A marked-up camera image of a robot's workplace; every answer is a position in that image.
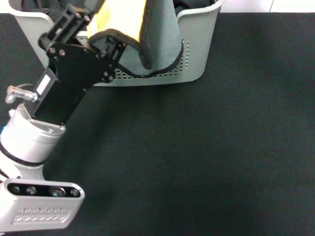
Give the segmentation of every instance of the screw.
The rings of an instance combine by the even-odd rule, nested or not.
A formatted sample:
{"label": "screw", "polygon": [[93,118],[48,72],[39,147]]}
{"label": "screw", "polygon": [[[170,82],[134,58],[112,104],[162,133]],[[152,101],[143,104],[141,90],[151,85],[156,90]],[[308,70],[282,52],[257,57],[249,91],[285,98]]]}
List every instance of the screw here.
{"label": "screw", "polygon": [[78,18],[78,19],[81,19],[81,14],[79,12],[75,13],[75,17]]}
{"label": "screw", "polygon": [[50,49],[49,49],[49,52],[50,52],[51,54],[55,54],[55,53],[56,53],[56,49],[55,49],[55,48],[50,48]]}
{"label": "screw", "polygon": [[90,19],[89,16],[85,16],[85,17],[84,17],[84,20],[86,20],[87,22],[90,22],[91,19]]}
{"label": "screw", "polygon": [[61,50],[59,51],[59,54],[60,54],[60,56],[65,56],[65,51],[61,49]]}
{"label": "screw", "polygon": [[48,8],[44,8],[43,9],[43,13],[48,14],[49,13],[49,9]]}

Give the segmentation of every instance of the black fabric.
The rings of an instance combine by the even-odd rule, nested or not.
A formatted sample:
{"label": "black fabric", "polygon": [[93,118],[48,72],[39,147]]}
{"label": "black fabric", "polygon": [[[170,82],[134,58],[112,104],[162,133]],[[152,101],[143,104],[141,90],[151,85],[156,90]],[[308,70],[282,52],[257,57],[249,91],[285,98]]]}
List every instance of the black fabric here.
{"label": "black fabric", "polygon": [[173,0],[176,15],[183,10],[203,8],[216,2],[217,0]]}
{"label": "black fabric", "polygon": [[[0,20],[4,96],[42,68],[13,18]],[[314,22],[219,14],[199,80],[89,90],[44,168],[85,190],[75,221],[9,235],[314,235]],[[0,103],[2,125],[10,108]]]}
{"label": "black fabric", "polygon": [[62,16],[65,3],[66,1],[59,0],[22,0],[21,6],[23,11],[43,12],[56,21]]}

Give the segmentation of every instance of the gray cloth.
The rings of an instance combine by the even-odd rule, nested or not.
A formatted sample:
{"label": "gray cloth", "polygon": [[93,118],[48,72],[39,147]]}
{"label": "gray cloth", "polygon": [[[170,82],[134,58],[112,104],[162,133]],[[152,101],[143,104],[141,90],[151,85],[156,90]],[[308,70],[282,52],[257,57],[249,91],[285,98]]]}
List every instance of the gray cloth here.
{"label": "gray cloth", "polygon": [[181,35],[172,0],[156,1],[155,13],[152,15],[149,28],[148,46],[151,49],[153,66],[147,70],[143,67],[138,51],[128,46],[120,60],[120,64],[134,75],[142,77],[158,73],[168,68],[172,70],[174,62],[181,56]]}

